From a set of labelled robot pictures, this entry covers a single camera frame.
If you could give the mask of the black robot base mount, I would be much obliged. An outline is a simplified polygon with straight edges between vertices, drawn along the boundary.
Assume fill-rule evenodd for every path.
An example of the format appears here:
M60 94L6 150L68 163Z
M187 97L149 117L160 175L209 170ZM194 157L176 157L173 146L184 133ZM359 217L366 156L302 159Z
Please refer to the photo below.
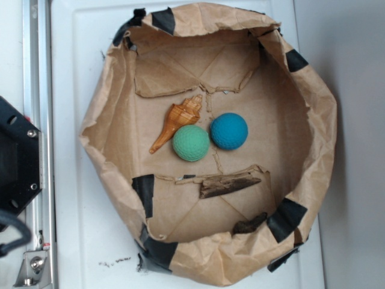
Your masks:
M1 98L1 209L18 216L41 191L40 131Z

